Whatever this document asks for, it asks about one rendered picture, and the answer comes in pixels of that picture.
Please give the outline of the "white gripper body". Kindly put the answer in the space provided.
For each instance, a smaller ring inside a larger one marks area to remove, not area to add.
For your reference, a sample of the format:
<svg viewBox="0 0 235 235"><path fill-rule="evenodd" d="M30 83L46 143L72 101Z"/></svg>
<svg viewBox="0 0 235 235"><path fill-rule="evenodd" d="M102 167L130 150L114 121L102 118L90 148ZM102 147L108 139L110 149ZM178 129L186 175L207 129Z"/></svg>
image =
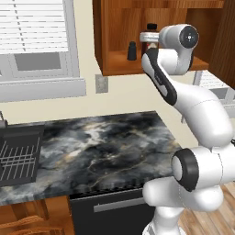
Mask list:
<svg viewBox="0 0 235 235"><path fill-rule="evenodd" d="M159 33L158 32L141 32L140 42L158 42Z"/></svg>

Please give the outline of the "black shaker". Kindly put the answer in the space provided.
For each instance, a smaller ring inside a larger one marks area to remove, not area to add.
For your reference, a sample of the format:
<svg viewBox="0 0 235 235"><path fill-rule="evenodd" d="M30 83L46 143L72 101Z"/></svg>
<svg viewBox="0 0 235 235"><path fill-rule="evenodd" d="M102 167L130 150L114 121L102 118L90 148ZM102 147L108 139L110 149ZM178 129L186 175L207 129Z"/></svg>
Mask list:
<svg viewBox="0 0 235 235"><path fill-rule="evenodd" d="M137 46L136 46L136 42L135 41L131 41L129 43L127 59L129 61L136 61L137 60Z"/></svg>

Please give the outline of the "wooden cabinet door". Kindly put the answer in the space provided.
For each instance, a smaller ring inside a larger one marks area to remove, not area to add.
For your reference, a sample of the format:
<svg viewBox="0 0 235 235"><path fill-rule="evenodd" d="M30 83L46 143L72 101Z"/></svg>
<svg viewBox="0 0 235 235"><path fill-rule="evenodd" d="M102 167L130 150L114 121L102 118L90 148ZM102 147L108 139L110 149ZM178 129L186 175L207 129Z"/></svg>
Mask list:
<svg viewBox="0 0 235 235"><path fill-rule="evenodd" d="M235 0L225 0L209 71L235 89Z"/></svg>

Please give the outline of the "wooden base cabinet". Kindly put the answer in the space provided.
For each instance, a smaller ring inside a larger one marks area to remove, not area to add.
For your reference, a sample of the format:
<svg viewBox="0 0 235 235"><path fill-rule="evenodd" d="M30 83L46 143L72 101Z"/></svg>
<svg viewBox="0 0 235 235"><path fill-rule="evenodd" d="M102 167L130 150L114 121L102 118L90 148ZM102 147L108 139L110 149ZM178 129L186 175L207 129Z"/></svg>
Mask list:
<svg viewBox="0 0 235 235"><path fill-rule="evenodd" d="M0 206L0 218L6 216L14 219L39 216L43 221L0 229L0 235L75 235L67 196Z"/></svg>

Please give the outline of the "dark red bottle black cap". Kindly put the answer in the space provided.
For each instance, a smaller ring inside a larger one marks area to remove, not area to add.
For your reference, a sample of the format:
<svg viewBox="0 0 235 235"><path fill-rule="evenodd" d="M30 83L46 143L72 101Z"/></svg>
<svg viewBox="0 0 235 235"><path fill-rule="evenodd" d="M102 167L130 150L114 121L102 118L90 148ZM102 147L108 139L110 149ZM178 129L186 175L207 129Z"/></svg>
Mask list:
<svg viewBox="0 0 235 235"><path fill-rule="evenodd" d="M155 23L148 23L147 24L147 32L158 32L157 25ZM158 42L147 42L147 48L158 48L159 47L159 41Z"/></svg>

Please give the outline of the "white framed window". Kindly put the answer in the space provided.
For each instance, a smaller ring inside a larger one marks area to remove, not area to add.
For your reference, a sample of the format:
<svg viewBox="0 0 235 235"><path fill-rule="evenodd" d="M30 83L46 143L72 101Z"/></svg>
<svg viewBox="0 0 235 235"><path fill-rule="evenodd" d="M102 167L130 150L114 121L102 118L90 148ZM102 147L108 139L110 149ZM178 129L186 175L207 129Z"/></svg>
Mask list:
<svg viewBox="0 0 235 235"><path fill-rule="evenodd" d="M235 109L235 90L208 70L196 71L193 84L213 92L225 108Z"/></svg>

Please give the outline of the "window with white blinds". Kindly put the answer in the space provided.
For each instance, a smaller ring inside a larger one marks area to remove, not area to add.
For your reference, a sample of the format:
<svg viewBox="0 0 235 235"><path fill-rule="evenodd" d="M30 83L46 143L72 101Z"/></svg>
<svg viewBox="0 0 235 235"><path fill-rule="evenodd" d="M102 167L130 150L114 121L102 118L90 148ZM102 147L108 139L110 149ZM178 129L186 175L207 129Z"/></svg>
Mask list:
<svg viewBox="0 0 235 235"><path fill-rule="evenodd" d="M0 0L0 102L84 95L73 0Z"/></svg>

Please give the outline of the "black dish rack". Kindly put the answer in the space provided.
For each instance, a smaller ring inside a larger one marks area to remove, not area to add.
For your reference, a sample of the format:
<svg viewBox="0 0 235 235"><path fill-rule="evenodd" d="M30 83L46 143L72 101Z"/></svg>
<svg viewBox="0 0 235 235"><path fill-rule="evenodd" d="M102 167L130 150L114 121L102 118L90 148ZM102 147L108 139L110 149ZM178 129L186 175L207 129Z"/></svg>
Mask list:
<svg viewBox="0 0 235 235"><path fill-rule="evenodd" d="M0 187L36 181L43 125L0 128Z"/></svg>

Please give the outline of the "black dishwasher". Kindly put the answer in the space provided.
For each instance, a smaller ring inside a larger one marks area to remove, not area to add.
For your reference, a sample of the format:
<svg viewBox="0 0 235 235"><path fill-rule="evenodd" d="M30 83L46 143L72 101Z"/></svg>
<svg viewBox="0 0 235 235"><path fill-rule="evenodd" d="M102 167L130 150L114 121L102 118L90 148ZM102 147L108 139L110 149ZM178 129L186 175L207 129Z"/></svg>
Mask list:
<svg viewBox="0 0 235 235"><path fill-rule="evenodd" d="M70 196L75 235L141 235L154 214L154 207L146 203L94 212L96 205L139 197L143 197L141 188Z"/></svg>

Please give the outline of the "open wooden wall cabinet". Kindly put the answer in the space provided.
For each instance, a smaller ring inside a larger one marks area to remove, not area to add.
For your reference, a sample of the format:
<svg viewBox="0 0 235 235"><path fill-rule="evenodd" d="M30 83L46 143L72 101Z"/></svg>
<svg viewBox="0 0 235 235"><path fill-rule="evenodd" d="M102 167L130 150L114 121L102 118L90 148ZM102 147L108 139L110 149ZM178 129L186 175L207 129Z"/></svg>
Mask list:
<svg viewBox="0 0 235 235"><path fill-rule="evenodd" d="M210 62L225 0L93 0L95 57L103 75L138 74L141 69L140 33L148 23L157 29L190 24L199 33L193 71ZM127 59L136 42L137 60Z"/></svg>

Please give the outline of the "grey wall outlet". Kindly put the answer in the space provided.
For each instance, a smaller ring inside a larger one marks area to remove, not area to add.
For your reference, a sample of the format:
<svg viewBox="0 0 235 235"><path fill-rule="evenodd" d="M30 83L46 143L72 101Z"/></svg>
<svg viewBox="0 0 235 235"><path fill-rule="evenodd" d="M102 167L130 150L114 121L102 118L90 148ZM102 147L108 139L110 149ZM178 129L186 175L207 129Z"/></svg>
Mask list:
<svg viewBox="0 0 235 235"><path fill-rule="evenodd" d="M108 78L101 74L95 76L95 92L97 94L108 92Z"/></svg>

